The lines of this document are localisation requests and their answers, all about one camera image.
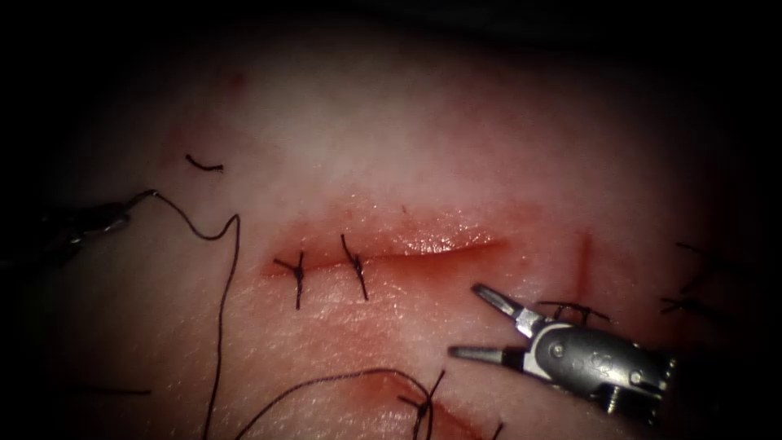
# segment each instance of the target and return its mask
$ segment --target screw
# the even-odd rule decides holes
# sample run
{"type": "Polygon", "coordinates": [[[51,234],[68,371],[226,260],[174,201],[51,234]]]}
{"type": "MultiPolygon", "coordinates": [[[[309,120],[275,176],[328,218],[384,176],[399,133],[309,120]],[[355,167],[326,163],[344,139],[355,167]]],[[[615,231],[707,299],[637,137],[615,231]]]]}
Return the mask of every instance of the screw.
{"type": "Polygon", "coordinates": [[[554,356],[555,358],[561,358],[562,356],[565,356],[565,348],[562,346],[562,344],[558,343],[552,346],[551,356],[554,356]]]}
{"type": "Polygon", "coordinates": [[[640,371],[634,370],[634,371],[630,372],[630,383],[633,384],[633,385],[637,385],[637,384],[641,383],[641,378],[642,377],[643,376],[641,375],[640,371]]]}

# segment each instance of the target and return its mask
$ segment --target red mark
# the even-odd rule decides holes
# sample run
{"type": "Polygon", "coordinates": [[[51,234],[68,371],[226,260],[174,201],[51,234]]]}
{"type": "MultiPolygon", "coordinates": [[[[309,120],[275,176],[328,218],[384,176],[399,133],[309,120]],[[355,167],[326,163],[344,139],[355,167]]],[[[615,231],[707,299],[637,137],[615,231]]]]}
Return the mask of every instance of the red mark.
{"type": "Polygon", "coordinates": [[[581,250],[578,253],[578,269],[576,270],[576,297],[573,302],[581,304],[589,293],[590,269],[592,265],[592,234],[584,233],[581,241],[581,250]]]}

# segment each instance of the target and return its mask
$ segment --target skin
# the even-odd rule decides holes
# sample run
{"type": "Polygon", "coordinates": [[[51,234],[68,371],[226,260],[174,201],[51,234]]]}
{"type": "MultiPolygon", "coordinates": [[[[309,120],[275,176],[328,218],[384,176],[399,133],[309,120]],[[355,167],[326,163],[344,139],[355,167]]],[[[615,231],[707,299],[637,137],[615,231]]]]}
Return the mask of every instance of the skin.
{"type": "MultiPolygon", "coordinates": [[[[48,196],[92,205],[155,188],[205,234],[239,214],[210,438],[233,438],[295,384],[373,367],[428,388],[446,371],[432,438],[491,438],[500,421],[499,438],[655,435],[533,378],[449,359],[448,345],[526,343],[470,293],[475,282],[526,305],[592,307],[613,321],[589,325],[650,349],[724,350],[753,328],[751,301],[736,299],[759,296],[758,277],[730,271],[696,291],[743,330],[658,313],[705,267],[676,242],[757,274],[767,231],[752,164],[700,102],[650,72],[348,20],[158,54],[58,158],[72,166],[52,169],[48,196]],[[296,310],[296,280],[273,261],[295,266],[300,252],[296,310]]],[[[41,383],[152,390],[58,394],[49,429],[198,438],[235,229],[198,240],[155,199],[131,216],[34,283],[20,339],[41,383]]],[[[244,437],[409,438],[415,409],[398,395],[424,401],[393,375],[315,385],[244,437]]]]}

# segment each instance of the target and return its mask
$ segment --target interrupted suture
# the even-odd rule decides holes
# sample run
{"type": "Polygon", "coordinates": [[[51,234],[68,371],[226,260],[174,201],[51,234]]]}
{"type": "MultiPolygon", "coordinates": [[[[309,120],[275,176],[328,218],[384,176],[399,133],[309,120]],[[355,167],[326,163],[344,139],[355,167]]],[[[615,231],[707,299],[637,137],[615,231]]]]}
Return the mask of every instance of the interrupted suture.
{"type": "Polygon", "coordinates": [[[301,308],[301,292],[304,290],[304,251],[299,252],[299,262],[295,266],[286,263],[278,258],[274,259],[274,264],[285,267],[293,273],[296,278],[296,310],[301,308]]]}
{"type": "Polygon", "coordinates": [[[353,255],[348,250],[348,245],[345,243],[345,234],[340,234],[340,239],[342,240],[342,248],[345,250],[345,255],[348,257],[348,261],[350,261],[350,264],[352,264],[353,268],[356,270],[358,282],[361,284],[361,293],[364,295],[364,301],[369,301],[369,296],[367,295],[367,284],[364,282],[364,268],[361,264],[361,259],[357,253],[353,255]]]}
{"type": "Polygon", "coordinates": [[[556,311],[552,315],[554,319],[559,319],[560,316],[562,315],[562,312],[565,310],[576,310],[578,313],[581,314],[581,325],[583,326],[587,325],[587,319],[589,319],[591,315],[597,316],[599,318],[605,319],[608,322],[611,322],[611,319],[607,315],[604,315],[597,310],[594,310],[590,307],[582,306],[575,302],[538,301],[538,304],[540,306],[557,306],[556,311]]]}

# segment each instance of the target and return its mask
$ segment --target black suture thread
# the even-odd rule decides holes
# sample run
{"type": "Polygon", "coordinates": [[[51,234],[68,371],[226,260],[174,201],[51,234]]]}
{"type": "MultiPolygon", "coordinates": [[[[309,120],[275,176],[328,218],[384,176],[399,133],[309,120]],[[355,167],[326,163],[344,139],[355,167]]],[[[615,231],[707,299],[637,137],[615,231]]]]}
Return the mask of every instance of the black suture thread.
{"type": "Polygon", "coordinates": [[[503,422],[499,422],[499,426],[497,426],[497,430],[494,431],[494,435],[491,437],[491,440],[497,440],[497,438],[499,438],[499,433],[503,432],[504,427],[505,424],[503,422]]]}
{"type": "Polygon", "coordinates": [[[432,396],[434,395],[434,392],[437,391],[437,387],[440,386],[440,381],[442,381],[442,377],[445,374],[446,374],[445,370],[440,371],[440,376],[437,377],[437,382],[435,382],[434,386],[432,387],[432,391],[424,393],[426,399],[424,400],[423,403],[414,402],[413,400],[410,400],[409,398],[406,398],[404,396],[397,396],[397,399],[399,399],[404,403],[412,405],[416,409],[415,424],[413,425],[413,440],[416,440],[418,438],[418,434],[420,433],[421,430],[421,422],[424,421],[424,417],[426,417],[427,412],[429,413],[429,418],[427,419],[427,431],[426,431],[427,440],[429,440],[432,436],[433,423],[434,423],[434,408],[432,404],[432,396]]]}
{"type": "Polygon", "coordinates": [[[576,310],[577,312],[581,313],[581,325],[584,327],[586,327],[587,319],[590,317],[590,315],[598,316],[610,323],[613,322],[607,315],[604,315],[599,311],[592,309],[591,307],[582,306],[575,302],[538,301],[538,304],[541,306],[558,306],[556,308],[556,312],[554,312],[554,319],[559,319],[560,315],[562,315],[562,311],[565,309],[576,310]]]}
{"type": "Polygon", "coordinates": [[[682,242],[677,242],[676,246],[697,253],[705,259],[705,265],[701,272],[679,290],[679,293],[682,295],[686,295],[697,287],[698,284],[703,283],[707,278],[718,271],[727,271],[734,275],[738,275],[739,277],[746,275],[746,270],[740,264],[720,257],[715,253],[682,242]]]}
{"type": "Polygon", "coordinates": [[[150,189],[141,192],[137,194],[135,197],[133,197],[132,199],[130,199],[130,201],[125,205],[128,207],[128,209],[130,209],[133,206],[135,206],[137,203],[146,199],[147,197],[156,197],[157,199],[160,199],[164,203],[166,203],[171,209],[173,209],[179,214],[179,216],[190,227],[190,230],[193,232],[193,234],[202,240],[206,240],[206,241],[220,240],[226,234],[226,232],[228,232],[228,228],[231,227],[231,224],[236,222],[234,258],[233,261],[231,262],[231,270],[228,273],[228,280],[226,281],[225,288],[222,291],[222,297],[220,298],[220,308],[217,314],[217,366],[215,367],[214,383],[212,385],[212,394],[209,397],[209,407],[207,408],[206,421],[204,422],[204,433],[202,435],[202,438],[206,440],[207,438],[209,438],[209,426],[212,423],[212,411],[214,409],[215,399],[217,398],[217,387],[220,384],[220,373],[222,372],[223,312],[225,311],[226,308],[226,298],[228,297],[228,289],[231,286],[231,281],[234,279],[234,274],[236,273],[236,264],[239,260],[239,238],[240,238],[240,231],[241,231],[241,219],[239,218],[238,214],[234,214],[231,216],[231,218],[228,219],[226,225],[222,228],[220,232],[218,232],[216,235],[206,235],[200,232],[196,228],[196,226],[193,224],[193,222],[191,222],[190,218],[187,216],[187,214],[185,214],[184,211],[182,211],[181,208],[179,208],[171,200],[162,196],[157,190],[150,189]]]}
{"type": "Polygon", "coordinates": [[[196,162],[195,159],[193,159],[193,156],[186,154],[185,159],[187,159],[188,162],[191,163],[191,165],[195,166],[197,169],[200,169],[202,171],[219,171],[222,173],[222,165],[202,165],[198,162],[196,162]]]}
{"type": "MultiPolygon", "coordinates": [[[[239,434],[236,435],[235,440],[240,440],[249,430],[250,428],[255,425],[255,422],[257,422],[261,417],[263,417],[274,405],[277,403],[280,403],[283,399],[285,399],[289,394],[305,388],[310,385],[316,385],[316,384],[322,384],[325,382],[335,382],[335,381],[344,381],[348,379],[355,379],[362,376],[370,376],[373,374],[393,374],[395,376],[401,376],[405,379],[407,379],[410,383],[412,383],[416,388],[418,388],[421,393],[427,397],[427,399],[430,398],[429,393],[427,392],[426,388],[420,384],[413,376],[394,369],[394,368],[370,368],[368,370],[361,370],[358,372],[351,372],[351,373],[345,373],[345,374],[338,374],[334,376],[325,376],[320,377],[318,379],[312,379],[310,381],[301,382],[298,385],[294,385],[291,388],[286,389],[283,391],[280,395],[278,395],[276,398],[272,399],[271,402],[267,403],[265,407],[263,407],[240,431],[239,434]]],[[[427,433],[427,440],[430,440],[431,438],[431,432],[427,433]]]]}
{"type": "Polygon", "coordinates": [[[660,315],[670,313],[673,310],[684,310],[695,312],[701,316],[706,317],[707,319],[711,319],[715,323],[720,323],[723,325],[729,325],[735,322],[730,316],[722,314],[692,297],[684,298],[681,301],[675,300],[673,298],[660,298],[660,301],[670,304],[670,306],[660,310],[660,315]]]}
{"type": "Polygon", "coordinates": [[[299,310],[301,308],[301,291],[304,290],[304,267],[301,266],[301,264],[304,261],[304,251],[301,251],[299,253],[299,265],[294,266],[293,264],[288,264],[282,260],[279,260],[278,258],[274,259],[275,264],[279,264],[282,267],[285,267],[293,272],[293,276],[296,277],[296,310],[299,310]]]}
{"type": "Polygon", "coordinates": [[[148,396],[152,394],[151,389],[124,389],[109,388],[100,385],[68,385],[61,389],[65,394],[103,394],[103,395],[124,395],[124,396],[148,396]]]}
{"type": "Polygon", "coordinates": [[[361,292],[364,294],[364,301],[369,301],[369,296],[367,295],[367,284],[364,282],[364,268],[361,264],[361,260],[359,259],[358,254],[355,256],[350,254],[350,251],[348,250],[348,244],[345,243],[345,234],[340,234],[340,238],[342,239],[342,248],[345,250],[345,255],[348,256],[348,261],[353,264],[353,268],[356,270],[356,275],[358,275],[358,282],[361,283],[361,292]]]}

